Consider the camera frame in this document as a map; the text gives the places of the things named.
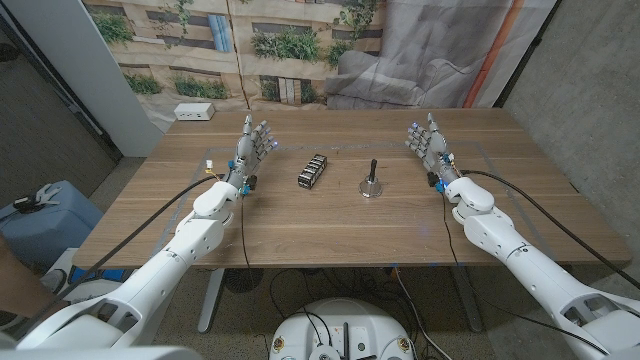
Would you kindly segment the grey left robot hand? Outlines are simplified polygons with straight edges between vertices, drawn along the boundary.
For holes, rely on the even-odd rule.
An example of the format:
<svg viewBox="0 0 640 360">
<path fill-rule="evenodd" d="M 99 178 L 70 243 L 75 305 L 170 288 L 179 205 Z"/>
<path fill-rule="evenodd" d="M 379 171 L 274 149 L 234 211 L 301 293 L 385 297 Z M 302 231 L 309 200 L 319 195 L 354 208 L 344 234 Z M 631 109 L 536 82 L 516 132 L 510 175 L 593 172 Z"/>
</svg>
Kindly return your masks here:
<svg viewBox="0 0 640 360">
<path fill-rule="evenodd" d="M 268 122 L 262 121 L 253 126 L 253 117 L 248 114 L 237 142 L 234 159 L 224 181 L 242 190 L 246 181 L 257 173 L 260 163 L 277 146 L 278 142 L 271 135 Z"/>
</svg>

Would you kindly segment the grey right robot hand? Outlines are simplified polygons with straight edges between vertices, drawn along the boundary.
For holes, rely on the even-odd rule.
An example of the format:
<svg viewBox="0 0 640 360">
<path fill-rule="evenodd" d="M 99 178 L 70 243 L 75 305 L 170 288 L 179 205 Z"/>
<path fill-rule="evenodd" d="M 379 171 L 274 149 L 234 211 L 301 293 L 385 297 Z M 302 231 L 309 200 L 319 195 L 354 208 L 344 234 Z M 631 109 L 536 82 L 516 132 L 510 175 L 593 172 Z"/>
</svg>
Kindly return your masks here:
<svg viewBox="0 0 640 360">
<path fill-rule="evenodd" d="M 431 112 L 427 115 L 426 126 L 414 122 L 407 132 L 405 145 L 420 159 L 431 186 L 446 188 L 461 177 L 455 169 L 453 154 Z"/>
</svg>

